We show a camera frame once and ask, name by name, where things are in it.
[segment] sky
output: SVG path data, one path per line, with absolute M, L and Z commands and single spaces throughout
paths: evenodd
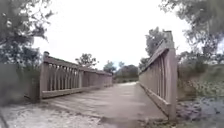
M 138 65 L 145 51 L 145 35 L 157 26 L 171 30 L 177 54 L 190 50 L 183 30 L 189 26 L 173 13 L 158 7 L 160 0 L 54 0 L 46 35 L 36 38 L 34 47 L 50 56 L 75 62 L 82 53 L 91 53 L 102 69 L 108 60 L 118 65 Z

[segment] railing post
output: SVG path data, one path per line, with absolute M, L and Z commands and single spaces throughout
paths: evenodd
M 47 91 L 47 84 L 48 84 L 48 64 L 44 62 L 45 57 L 49 56 L 49 52 L 44 52 L 43 60 L 41 63 L 41 71 L 40 71 L 40 99 L 43 98 L 43 91 Z
M 165 56 L 166 68 L 166 86 L 167 95 L 166 100 L 170 103 L 169 119 L 176 118 L 176 105 L 177 105 L 177 60 L 174 48 L 174 42 L 171 31 L 166 31 L 167 43 L 169 43 L 169 51 Z
M 82 88 L 83 71 L 79 72 L 79 88 Z

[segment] wooden bridge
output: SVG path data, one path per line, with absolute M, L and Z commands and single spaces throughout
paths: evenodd
M 171 32 L 139 71 L 139 82 L 113 84 L 112 75 L 45 53 L 40 98 L 80 114 L 116 119 L 175 119 L 177 60 Z

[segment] tree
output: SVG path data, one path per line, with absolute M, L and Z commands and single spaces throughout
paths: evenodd
M 124 67 L 124 65 L 125 65 L 124 62 L 122 62 L 122 61 L 119 62 L 119 67 L 120 67 L 120 68 Z
M 215 57 L 214 57 L 215 61 L 218 63 L 218 64 L 221 64 L 223 61 L 224 61 L 224 53 L 222 54 L 216 54 Z
M 149 61 L 149 58 L 141 58 L 138 68 L 142 69 L 142 68 L 146 67 L 148 61 Z
M 98 61 L 96 61 L 96 58 L 92 57 L 92 54 L 88 53 L 83 53 L 80 58 L 76 58 L 75 60 L 78 65 L 88 68 L 92 68 L 98 63 Z
M 123 66 L 115 73 L 116 78 L 137 78 L 138 68 L 134 65 Z
M 38 63 L 39 51 L 31 46 L 34 37 L 46 39 L 46 25 L 53 15 L 47 8 L 49 4 L 49 0 L 0 1 L 1 63 L 21 66 Z
M 186 20 L 191 28 L 186 36 L 191 45 L 202 48 L 203 54 L 215 53 L 224 34 L 223 0 L 162 0 L 161 9 L 177 10 L 180 19 Z
M 149 57 L 153 55 L 159 43 L 165 39 L 165 34 L 163 31 L 160 31 L 158 27 L 155 29 L 149 30 L 149 34 L 146 35 L 146 52 Z
M 178 63 L 178 78 L 188 81 L 190 78 L 200 75 L 205 72 L 207 64 L 204 55 L 197 51 L 182 52 L 177 56 Z
M 116 67 L 114 66 L 114 63 L 111 61 L 107 61 L 107 64 L 104 66 L 103 70 L 105 72 L 114 74 L 114 72 L 116 71 Z

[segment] bridge railing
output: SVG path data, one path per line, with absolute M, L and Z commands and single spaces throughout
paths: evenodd
M 112 75 L 53 58 L 45 52 L 41 65 L 40 98 L 50 98 L 112 85 Z
M 162 40 L 148 61 L 139 72 L 140 85 L 150 98 L 170 118 L 176 118 L 177 102 L 177 60 L 172 33 L 166 31 Z

